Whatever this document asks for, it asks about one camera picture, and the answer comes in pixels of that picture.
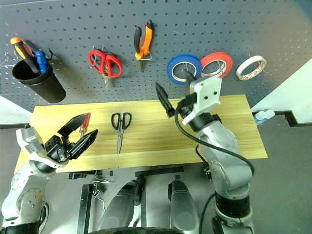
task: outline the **pegboard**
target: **pegboard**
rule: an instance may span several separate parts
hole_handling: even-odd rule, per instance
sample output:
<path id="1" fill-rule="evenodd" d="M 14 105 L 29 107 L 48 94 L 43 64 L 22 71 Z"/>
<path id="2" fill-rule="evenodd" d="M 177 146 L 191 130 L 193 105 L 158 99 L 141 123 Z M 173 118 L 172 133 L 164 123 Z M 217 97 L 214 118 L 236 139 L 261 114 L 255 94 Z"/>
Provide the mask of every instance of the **pegboard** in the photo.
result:
<path id="1" fill-rule="evenodd" d="M 50 63 L 66 98 L 59 104 L 156 99 L 155 81 L 170 98 L 188 93 L 187 86 L 173 84 L 166 75 L 172 57 L 204 56 L 224 51 L 234 61 L 223 79 L 221 94 L 246 94 L 254 106 L 299 69 L 312 56 L 311 1 L 295 0 L 101 0 L 12 1 L 1 7 L 1 54 L 13 56 L 11 37 L 20 37 L 33 48 L 47 48 L 59 57 Z M 134 32 L 152 20 L 155 29 L 144 72 L 134 57 Z M 103 78 L 90 69 L 92 46 L 116 54 L 123 74 Z M 266 73 L 248 81 L 236 76 L 249 56 L 267 60 Z M 12 77 L 12 67 L 0 68 L 1 95 L 32 111 L 50 105 Z"/>

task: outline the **orange pliers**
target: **orange pliers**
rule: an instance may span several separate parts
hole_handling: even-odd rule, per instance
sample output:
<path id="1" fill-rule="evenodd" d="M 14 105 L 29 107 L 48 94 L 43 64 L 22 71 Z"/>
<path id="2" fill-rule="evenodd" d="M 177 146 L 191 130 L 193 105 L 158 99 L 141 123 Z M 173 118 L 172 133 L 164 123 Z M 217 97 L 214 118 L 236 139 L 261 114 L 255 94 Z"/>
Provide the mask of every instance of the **orange pliers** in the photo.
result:
<path id="1" fill-rule="evenodd" d="M 154 28 L 154 26 L 153 26 L 152 21 L 148 20 L 146 22 L 146 25 L 145 25 L 144 43 L 143 43 L 142 47 L 140 48 L 142 29 L 140 27 L 136 27 L 134 44 L 135 44 L 135 50 L 136 50 L 136 59 L 139 62 L 139 67 L 140 67 L 141 72 L 143 71 L 143 66 L 144 66 L 145 60 L 151 60 L 152 59 L 152 54 L 150 52 L 150 44 L 151 44 L 152 37 L 153 37 L 153 28 Z"/>

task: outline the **tool holder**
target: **tool holder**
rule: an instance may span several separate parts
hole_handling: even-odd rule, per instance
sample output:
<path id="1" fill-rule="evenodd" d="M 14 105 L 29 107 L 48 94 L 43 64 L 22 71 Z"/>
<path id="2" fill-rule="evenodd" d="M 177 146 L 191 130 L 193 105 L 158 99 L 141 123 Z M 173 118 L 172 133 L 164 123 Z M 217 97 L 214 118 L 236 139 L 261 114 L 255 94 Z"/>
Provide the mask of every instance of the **tool holder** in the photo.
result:
<path id="1" fill-rule="evenodd" d="M 22 60 L 14 66 L 12 74 L 21 83 L 27 85 L 49 103 L 60 102 L 66 97 L 66 92 L 54 75 L 50 64 L 48 64 L 48 70 L 38 76 Z"/>

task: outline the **scissors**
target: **scissors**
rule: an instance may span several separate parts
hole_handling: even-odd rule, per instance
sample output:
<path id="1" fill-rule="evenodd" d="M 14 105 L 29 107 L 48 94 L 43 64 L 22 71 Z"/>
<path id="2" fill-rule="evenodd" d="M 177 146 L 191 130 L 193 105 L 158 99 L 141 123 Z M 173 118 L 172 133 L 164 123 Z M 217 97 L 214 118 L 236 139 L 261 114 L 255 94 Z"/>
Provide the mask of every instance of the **scissors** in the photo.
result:
<path id="1" fill-rule="evenodd" d="M 88 59 L 92 67 L 104 77 L 106 89 L 108 88 L 108 78 L 119 77 L 122 73 L 121 62 L 114 54 L 104 53 L 101 50 L 91 50 L 88 54 Z M 117 64 L 119 67 L 117 74 L 113 74 L 112 67 L 114 64 Z"/>
<path id="2" fill-rule="evenodd" d="M 123 113 L 122 118 L 121 118 L 121 114 L 120 113 L 112 114 L 112 126 L 113 126 L 113 128 L 115 128 L 117 130 L 117 135 L 118 135 L 118 138 L 117 138 L 117 154 L 118 155 L 120 153 L 121 146 L 122 146 L 122 135 L 123 135 L 123 132 L 129 127 L 129 125 L 131 123 L 131 120 L 132 120 L 132 114 L 129 113 L 129 112 Z"/>

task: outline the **black cable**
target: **black cable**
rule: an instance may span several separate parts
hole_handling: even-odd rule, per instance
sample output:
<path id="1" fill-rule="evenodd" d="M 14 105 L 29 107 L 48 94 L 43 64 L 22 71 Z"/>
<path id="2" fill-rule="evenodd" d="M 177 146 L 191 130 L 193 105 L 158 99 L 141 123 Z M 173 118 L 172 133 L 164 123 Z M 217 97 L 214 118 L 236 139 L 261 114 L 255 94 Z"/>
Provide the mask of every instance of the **black cable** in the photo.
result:
<path id="1" fill-rule="evenodd" d="M 198 157 L 200 157 L 200 159 L 206 164 L 206 165 L 208 165 L 208 162 L 204 159 L 204 157 L 198 152 L 198 147 L 199 147 L 199 145 L 196 145 L 196 147 L 195 147 L 195 152 L 196 152 L 196 154 L 198 155 Z"/>
<path id="2" fill-rule="evenodd" d="M 208 198 L 208 200 L 206 201 L 205 205 L 204 205 L 204 209 L 203 209 L 203 212 L 201 213 L 200 222 L 199 222 L 199 234 L 201 234 L 202 229 L 203 229 L 203 222 L 204 222 L 204 217 L 205 217 L 205 212 L 206 212 L 207 206 L 209 205 L 209 202 L 211 201 L 211 199 L 214 196 L 215 196 L 215 193 L 211 194 L 210 197 Z"/>
<path id="3" fill-rule="evenodd" d="M 180 104 L 178 104 L 178 105 L 177 105 L 177 108 L 176 108 L 176 110 L 175 110 L 175 124 L 176 124 L 177 128 L 178 128 L 185 136 L 187 136 L 188 138 L 190 138 L 190 139 L 196 141 L 196 142 L 199 143 L 199 144 L 202 144 L 202 145 L 204 145 L 204 146 L 210 147 L 210 148 L 215 149 L 215 150 L 219 150 L 219 151 L 224 152 L 224 153 L 226 153 L 226 154 L 229 154 L 229 155 L 232 155 L 232 156 L 234 156 L 234 157 L 237 157 L 237 158 L 239 158 L 240 160 L 243 160 L 244 162 L 246 162 L 246 163 L 250 166 L 250 169 L 251 169 L 251 171 L 252 171 L 252 174 L 254 175 L 254 166 L 252 165 L 252 163 L 251 163 L 248 159 L 246 159 L 246 158 L 244 158 L 243 156 L 241 156 L 241 155 L 239 155 L 239 154 L 237 154 L 237 153 L 234 153 L 234 152 L 232 152 L 232 151 L 230 151 L 230 150 L 226 150 L 226 149 L 217 147 L 217 146 L 215 146 L 215 145 L 209 144 L 209 143 L 207 143 L 207 142 L 205 142 L 205 141 L 202 141 L 202 140 L 196 138 L 195 136 L 189 134 L 188 132 L 186 132 L 186 131 L 182 128 L 182 126 L 180 125 L 180 122 L 179 122 L 179 119 L 178 119 L 178 114 L 180 113 L 180 110 L 181 110 L 181 106 L 180 106 Z"/>

